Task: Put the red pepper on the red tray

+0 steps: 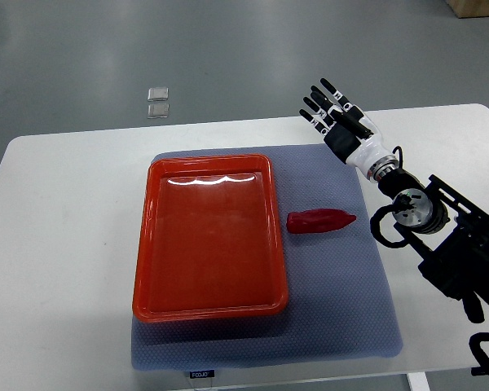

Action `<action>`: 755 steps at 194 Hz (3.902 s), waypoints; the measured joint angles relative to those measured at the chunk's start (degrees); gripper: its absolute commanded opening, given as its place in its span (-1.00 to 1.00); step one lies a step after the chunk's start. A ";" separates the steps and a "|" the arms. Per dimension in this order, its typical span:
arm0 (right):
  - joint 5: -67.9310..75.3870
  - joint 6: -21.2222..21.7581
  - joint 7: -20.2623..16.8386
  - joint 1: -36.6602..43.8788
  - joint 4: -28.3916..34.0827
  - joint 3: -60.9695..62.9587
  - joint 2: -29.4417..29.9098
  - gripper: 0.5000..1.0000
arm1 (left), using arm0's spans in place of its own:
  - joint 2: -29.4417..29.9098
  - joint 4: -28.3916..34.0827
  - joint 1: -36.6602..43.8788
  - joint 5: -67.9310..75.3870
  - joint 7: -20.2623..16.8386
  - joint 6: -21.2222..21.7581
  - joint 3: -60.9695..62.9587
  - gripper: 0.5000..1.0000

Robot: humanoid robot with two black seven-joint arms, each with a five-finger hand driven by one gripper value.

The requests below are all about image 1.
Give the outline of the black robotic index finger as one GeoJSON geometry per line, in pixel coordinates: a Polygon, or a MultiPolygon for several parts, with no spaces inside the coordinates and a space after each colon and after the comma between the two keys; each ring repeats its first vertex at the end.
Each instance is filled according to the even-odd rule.
{"type": "Polygon", "coordinates": [[[346,103],[346,97],[341,91],[335,88],[326,78],[320,79],[320,84],[329,92],[329,94],[337,101],[339,104],[346,103]]]}

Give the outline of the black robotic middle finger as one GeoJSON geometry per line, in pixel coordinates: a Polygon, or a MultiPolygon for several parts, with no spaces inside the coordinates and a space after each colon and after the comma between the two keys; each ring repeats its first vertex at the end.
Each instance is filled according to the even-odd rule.
{"type": "Polygon", "coordinates": [[[317,104],[319,108],[322,108],[326,112],[331,110],[339,111],[339,107],[332,103],[332,101],[317,87],[311,86],[311,99],[317,104]]]}

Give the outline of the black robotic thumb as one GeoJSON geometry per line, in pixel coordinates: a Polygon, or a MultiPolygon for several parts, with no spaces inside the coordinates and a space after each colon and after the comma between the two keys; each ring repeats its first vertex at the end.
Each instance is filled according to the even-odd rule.
{"type": "Polygon", "coordinates": [[[347,112],[337,114],[337,122],[350,131],[355,137],[371,137],[372,131],[354,119],[347,112]]]}

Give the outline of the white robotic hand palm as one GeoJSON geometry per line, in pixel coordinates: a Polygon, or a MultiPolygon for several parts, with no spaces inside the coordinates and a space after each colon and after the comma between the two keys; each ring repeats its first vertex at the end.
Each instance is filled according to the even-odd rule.
{"type": "Polygon", "coordinates": [[[393,169],[393,153],[383,146],[383,139],[377,126],[357,106],[349,106],[348,111],[328,112],[333,123],[324,142],[333,154],[344,164],[356,167],[366,178],[382,178],[386,171],[393,169]],[[372,131],[371,137],[355,137],[337,122],[337,114],[347,112],[354,119],[372,131]]]}

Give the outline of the black robotic little finger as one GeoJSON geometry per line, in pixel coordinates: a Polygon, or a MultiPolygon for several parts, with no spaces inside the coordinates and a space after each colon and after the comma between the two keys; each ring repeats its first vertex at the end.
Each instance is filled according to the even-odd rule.
{"type": "Polygon", "coordinates": [[[308,121],[320,134],[327,134],[329,132],[329,128],[324,125],[320,120],[316,119],[305,109],[300,109],[299,114],[308,121]]]}

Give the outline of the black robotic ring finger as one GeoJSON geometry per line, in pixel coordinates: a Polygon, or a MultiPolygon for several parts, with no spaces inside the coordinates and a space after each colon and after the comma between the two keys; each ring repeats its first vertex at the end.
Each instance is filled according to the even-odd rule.
{"type": "Polygon", "coordinates": [[[303,102],[311,108],[324,122],[332,122],[333,119],[330,115],[323,110],[317,103],[315,103],[312,99],[308,97],[303,98],[303,102]]]}

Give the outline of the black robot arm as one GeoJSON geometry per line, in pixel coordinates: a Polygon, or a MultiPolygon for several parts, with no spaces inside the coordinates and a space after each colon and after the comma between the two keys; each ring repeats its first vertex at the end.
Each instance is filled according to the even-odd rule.
{"type": "Polygon", "coordinates": [[[328,80],[311,87],[300,115],[332,153],[390,199],[370,219],[373,238],[387,248],[412,247],[422,276],[461,301],[482,323],[489,305],[489,214],[432,175],[427,186],[403,168],[401,147],[388,150],[377,126],[328,80]]]}

